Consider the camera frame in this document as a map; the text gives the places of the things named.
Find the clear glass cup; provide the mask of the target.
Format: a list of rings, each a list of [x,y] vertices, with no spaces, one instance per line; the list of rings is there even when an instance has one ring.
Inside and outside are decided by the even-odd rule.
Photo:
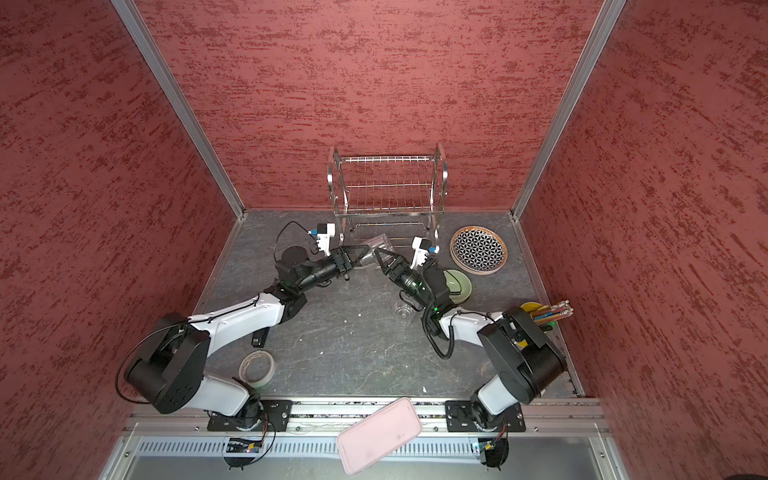
[[[369,247],[369,254],[373,255],[379,248],[391,251],[393,244],[386,234],[379,234],[363,241]]]
[[[418,314],[411,304],[403,300],[395,301],[394,312],[396,319],[401,322],[411,322]]]

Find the steel two-tier dish rack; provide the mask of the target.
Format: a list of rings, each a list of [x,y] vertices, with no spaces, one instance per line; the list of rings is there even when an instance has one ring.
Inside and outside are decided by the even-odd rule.
[[[447,155],[351,155],[330,149],[327,182],[338,238],[361,243],[380,234],[409,249],[416,236],[439,247],[448,190]]]

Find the pale green bowl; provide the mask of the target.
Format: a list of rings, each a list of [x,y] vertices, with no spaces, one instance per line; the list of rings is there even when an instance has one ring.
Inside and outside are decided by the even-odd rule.
[[[466,302],[473,291],[469,277],[462,271],[455,269],[444,270],[443,274],[449,290],[450,300],[456,305]]]

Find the white patterned plate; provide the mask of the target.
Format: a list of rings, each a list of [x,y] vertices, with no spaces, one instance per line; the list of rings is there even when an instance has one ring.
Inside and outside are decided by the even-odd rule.
[[[461,269],[474,275],[491,275],[507,262],[508,249],[502,238],[481,226],[459,228],[451,238],[450,255]]]

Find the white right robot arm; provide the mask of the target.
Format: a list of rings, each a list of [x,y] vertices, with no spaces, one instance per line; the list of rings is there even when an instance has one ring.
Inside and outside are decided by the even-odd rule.
[[[439,358],[451,358],[459,342],[483,348],[495,375],[471,396],[476,423],[488,425],[511,407],[531,403],[567,370],[562,351],[522,308],[463,310],[450,299],[434,258],[415,268],[384,248],[376,248],[374,256],[383,274],[417,302],[422,330]]]

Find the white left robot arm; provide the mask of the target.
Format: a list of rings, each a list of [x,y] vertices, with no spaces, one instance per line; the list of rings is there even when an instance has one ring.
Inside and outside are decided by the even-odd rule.
[[[306,304],[308,290],[348,279],[370,251],[366,244],[340,246],[312,260],[303,247],[284,250],[275,261],[278,278],[255,298],[206,314],[162,317],[121,367],[124,381],[161,414],[196,408],[251,429],[262,418],[258,392],[244,380],[206,374],[208,358],[242,337],[292,319]]]

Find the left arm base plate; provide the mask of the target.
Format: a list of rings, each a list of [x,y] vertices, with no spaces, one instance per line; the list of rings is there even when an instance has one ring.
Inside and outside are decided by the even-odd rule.
[[[286,399],[249,400],[234,416],[209,412],[207,430],[210,432],[256,434],[269,428],[273,431],[284,432],[293,405],[293,401]]]

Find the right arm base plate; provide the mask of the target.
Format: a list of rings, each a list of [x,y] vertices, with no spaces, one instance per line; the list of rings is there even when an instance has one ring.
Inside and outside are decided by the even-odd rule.
[[[503,426],[510,433],[526,431],[525,419],[519,403],[509,406],[498,414],[486,411],[479,401],[448,400],[444,406],[449,432],[500,433]]]

